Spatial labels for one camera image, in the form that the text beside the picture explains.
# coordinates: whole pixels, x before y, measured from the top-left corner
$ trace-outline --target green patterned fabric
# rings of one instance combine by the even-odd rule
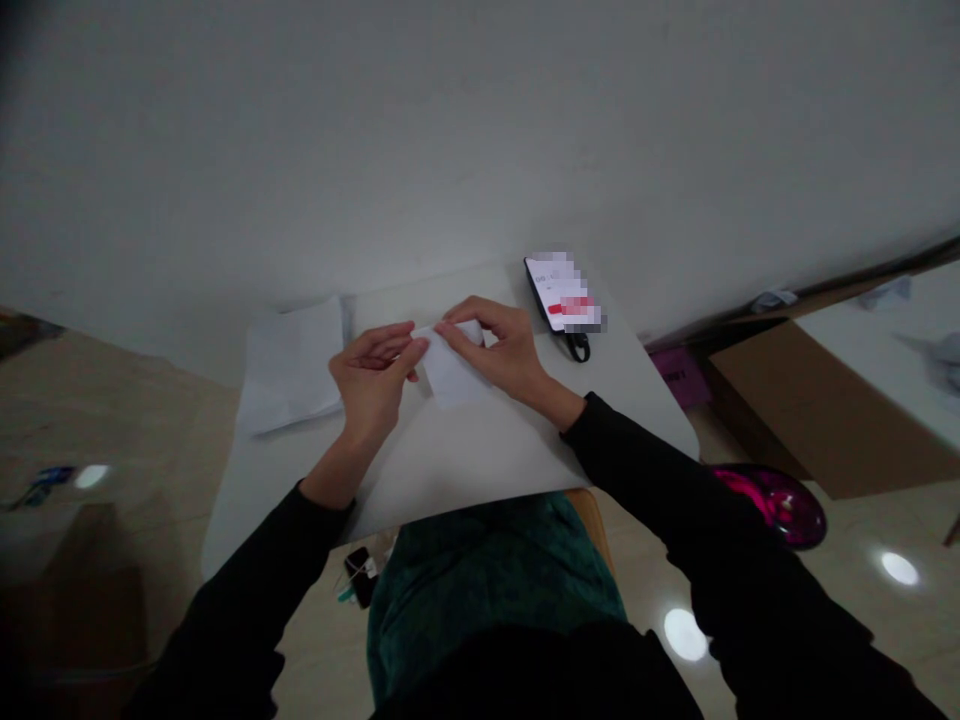
[[[563,493],[503,500],[404,526],[370,605],[379,707],[468,636],[497,625],[569,633],[626,622],[616,582]]]

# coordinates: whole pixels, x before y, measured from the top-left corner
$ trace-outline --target small device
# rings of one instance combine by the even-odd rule
[[[366,609],[370,607],[370,601],[373,600],[373,589],[377,586],[377,570],[370,557],[370,552],[362,547],[354,550],[347,555],[343,561],[343,567],[347,571],[347,577],[350,578],[350,584],[357,594],[357,602],[360,607]]]
[[[564,335],[577,362],[590,359],[586,330],[602,324],[600,306],[587,292],[586,280],[570,253],[537,253],[523,259],[540,316],[554,335]]]

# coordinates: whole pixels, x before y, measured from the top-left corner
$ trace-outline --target pixelated area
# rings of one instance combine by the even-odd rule
[[[603,309],[590,295],[587,277],[576,267],[573,253],[533,253],[527,263],[552,330],[566,333],[606,331]]]

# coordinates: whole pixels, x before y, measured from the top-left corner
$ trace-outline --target white table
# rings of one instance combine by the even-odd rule
[[[960,452],[960,399],[930,359],[937,343],[960,332],[960,261],[914,276],[910,302],[898,308],[870,312],[853,299],[796,322]]]
[[[355,333],[402,320],[412,319],[417,327],[435,323],[471,294],[526,307],[540,360],[551,375],[576,392],[597,392],[697,458],[697,437],[686,416],[596,273],[579,256],[578,264],[587,271],[608,321],[605,333],[591,335],[593,356],[583,365],[570,358],[563,339],[551,336],[537,315],[520,257],[358,295],[347,304]],[[338,413],[266,437],[237,435],[204,542],[204,577],[220,568],[310,470],[342,426]],[[360,487],[343,540],[471,505],[586,484],[556,430],[526,407],[495,390],[482,402],[441,411],[422,379],[404,389],[399,425]]]

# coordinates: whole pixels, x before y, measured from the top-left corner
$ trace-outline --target black long-sleeve shirt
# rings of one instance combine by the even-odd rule
[[[563,439],[590,480],[667,547],[740,718],[943,718],[867,628],[781,547],[752,503],[599,397]],[[131,718],[268,718],[275,648],[350,510],[294,489],[197,593]],[[701,717],[656,635],[586,625],[469,638],[375,717]]]

